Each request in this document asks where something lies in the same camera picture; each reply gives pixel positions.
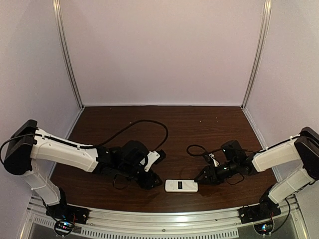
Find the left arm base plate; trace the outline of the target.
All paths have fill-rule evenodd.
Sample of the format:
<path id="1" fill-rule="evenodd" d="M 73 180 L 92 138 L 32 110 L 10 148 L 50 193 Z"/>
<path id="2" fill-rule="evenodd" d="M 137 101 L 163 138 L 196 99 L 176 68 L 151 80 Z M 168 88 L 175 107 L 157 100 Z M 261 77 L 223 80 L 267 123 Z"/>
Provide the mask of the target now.
<path id="1" fill-rule="evenodd" d="M 90 210 L 87 208 L 70 206 L 68 204 L 61 203 L 53 206 L 46 206 L 46 214 L 48 216 L 83 225 L 87 222 L 89 212 Z"/>

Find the white remote control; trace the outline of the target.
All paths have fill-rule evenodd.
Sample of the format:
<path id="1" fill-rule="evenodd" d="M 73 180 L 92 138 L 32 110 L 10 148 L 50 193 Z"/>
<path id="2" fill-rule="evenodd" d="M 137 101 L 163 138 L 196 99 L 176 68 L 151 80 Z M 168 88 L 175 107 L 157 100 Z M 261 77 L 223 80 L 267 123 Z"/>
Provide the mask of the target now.
<path id="1" fill-rule="evenodd" d="M 169 193 L 196 193 L 198 191 L 198 183 L 194 180 L 167 179 L 164 189 Z"/>

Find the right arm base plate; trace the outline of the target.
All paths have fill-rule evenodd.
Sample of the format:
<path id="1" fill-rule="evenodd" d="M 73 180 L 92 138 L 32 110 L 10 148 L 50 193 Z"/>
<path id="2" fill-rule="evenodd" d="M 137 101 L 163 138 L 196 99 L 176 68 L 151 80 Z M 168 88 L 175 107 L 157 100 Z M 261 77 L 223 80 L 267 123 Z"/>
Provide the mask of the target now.
<path id="1" fill-rule="evenodd" d="M 281 210 L 276 204 L 263 202 L 253 206 L 243 206 L 238 209 L 238 214 L 241 223 L 246 224 L 278 216 L 281 214 Z"/>

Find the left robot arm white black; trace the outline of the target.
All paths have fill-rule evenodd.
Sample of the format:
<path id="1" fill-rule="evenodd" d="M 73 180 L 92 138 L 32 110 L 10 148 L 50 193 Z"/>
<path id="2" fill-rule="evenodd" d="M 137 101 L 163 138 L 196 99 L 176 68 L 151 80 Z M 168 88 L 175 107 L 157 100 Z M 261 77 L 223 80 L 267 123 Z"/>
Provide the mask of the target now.
<path id="1" fill-rule="evenodd" d="M 28 120 L 10 139 L 1 145 L 6 149 L 0 161 L 5 170 L 17 175 L 41 198 L 48 213 L 65 217 L 70 212 L 64 191 L 42 174 L 36 160 L 48 160 L 81 169 L 85 172 L 125 177 L 134 180 L 140 188 L 153 189 L 162 184 L 160 177 L 151 169 L 165 159 L 163 150 L 148 150 L 136 140 L 111 148 L 79 144 L 55 137 L 38 128 L 37 121 Z"/>

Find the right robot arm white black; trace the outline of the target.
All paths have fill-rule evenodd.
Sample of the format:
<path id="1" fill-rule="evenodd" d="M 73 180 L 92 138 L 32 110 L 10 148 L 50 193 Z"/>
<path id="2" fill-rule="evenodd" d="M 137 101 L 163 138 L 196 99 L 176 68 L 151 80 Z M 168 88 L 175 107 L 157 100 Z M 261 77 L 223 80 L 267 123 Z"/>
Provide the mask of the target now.
<path id="1" fill-rule="evenodd" d="M 215 166 L 212 152 L 202 153 L 208 165 L 195 177 L 196 183 L 220 185 L 236 174 L 251 176 L 291 161 L 300 162 L 295 171 L 260 198 L 256 210 L 260 217 L 270 216 L 280 202 L 319 179 L 319 134 L 310 127 L 304 127 L 299 134 L 271 147 L 252 151 L 250 155 L 236 140 L 224 143 L 219 150 L 224 153 L 226 162 Z"/>

